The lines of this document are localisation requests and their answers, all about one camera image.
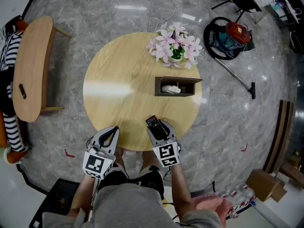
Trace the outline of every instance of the black chair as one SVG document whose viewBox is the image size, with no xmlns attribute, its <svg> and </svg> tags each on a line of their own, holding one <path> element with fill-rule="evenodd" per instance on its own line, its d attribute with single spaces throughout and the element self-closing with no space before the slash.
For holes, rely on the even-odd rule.
<svg viewBox="0 0 304 228">
<path fill-rule="evenodd" d="M 244 12 L 249 12 L 251 13 L 252 11 L 250 10 L 256 10 L 261 12 L 260 7 L 256 4 L 256 2 L 254 0 L 227 0 L 225 2 L 220 3 L 219 5 L 211 8 L 211 9 L 215 9 L 227 2 L 233 2 L 238 6 L 238 11 L 237 12 L 241 12 L 241 14 L 239 15 L 238 19 L 236 20 L 236 23 L 239 21 L 239 19 L 242 17 Z"/>
</svg>

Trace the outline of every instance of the t-shirt sleeve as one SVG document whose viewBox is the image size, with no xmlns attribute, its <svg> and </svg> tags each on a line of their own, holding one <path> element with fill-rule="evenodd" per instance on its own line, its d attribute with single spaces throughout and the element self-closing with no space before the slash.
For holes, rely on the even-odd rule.
<svg viewBox="0 0 304 228">
<path fill-rule="evenodd" d="M 81 209 L 76 218 L 44 212 L 42 214 L 43 228 L 81 228 L 86 214 Z"/>
<path fill-rule="evenodd" d="M 180 225 L 195 228 L 222 228 L 219 216 L 212 210 L 192 210 L 184 214 Z"/>
</svg>

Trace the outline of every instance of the wooden table leg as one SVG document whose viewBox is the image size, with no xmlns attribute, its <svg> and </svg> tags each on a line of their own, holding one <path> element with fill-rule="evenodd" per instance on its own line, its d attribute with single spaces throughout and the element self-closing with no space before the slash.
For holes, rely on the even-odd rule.
<svg viewBox="0 0 304 228">
<path fill-rule="evenodd" d="M 51 106 L 51 107 L 46 107 L 41 109 L 41 112 L 50 112 L 50 111 L 58 111 L 58 110 L 63 110 L 63 106 Z"/>
<path fill-rule="evenodd" d="M 65 31 L 63 31 L 63 30 L 61 30 L 61 29 L 59 29 L 59 28 L 57 28 L 57 27 L 55 27 L 55 26 L 54 26 L 54 28 L 55 28 L 55 30 L 58 31 L 59 33 L 65 35 L 65 36 L 67 36 L 67 37 L 72 38 L 72 36 L 71 36 L 70 34 L 66 33 Z"/>
</svg>

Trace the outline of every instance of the person's arm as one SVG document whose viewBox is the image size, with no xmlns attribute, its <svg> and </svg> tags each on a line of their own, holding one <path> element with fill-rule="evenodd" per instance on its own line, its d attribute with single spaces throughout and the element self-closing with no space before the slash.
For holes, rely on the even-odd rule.
<svg viewBox="0 0 304 228">
<path fill-rule="evenodd" d="M 92 178 L 88 175 L 84 175 L 73 197 L 71 209 L 67 216 L 76 218 L 80 209 L 82 209 L 86 213 L 86 215 L 89 214 L 94 183 L 95 178 Z"/>
<path fill-rule="evenodd" d="M 181 220 L 185 213 L 195 208 L 180 164 L 171 166 L 171 177 L 173 204 Z"/>
</svg>

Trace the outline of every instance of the pink cloth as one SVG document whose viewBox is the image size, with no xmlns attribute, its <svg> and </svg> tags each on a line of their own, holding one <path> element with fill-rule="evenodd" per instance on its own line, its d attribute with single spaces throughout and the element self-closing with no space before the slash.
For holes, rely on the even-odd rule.
<svg viewBox="0 0 304 228">
<path fill-rule="evenodd" d="M 226 227 L 226 216 L 232 208 L 232 203 L 216 194 L 199 196 L 192 199 L 196 209 L 209 209 L 215 211 L 222 223 L 223 228 Z"/>
</svg>

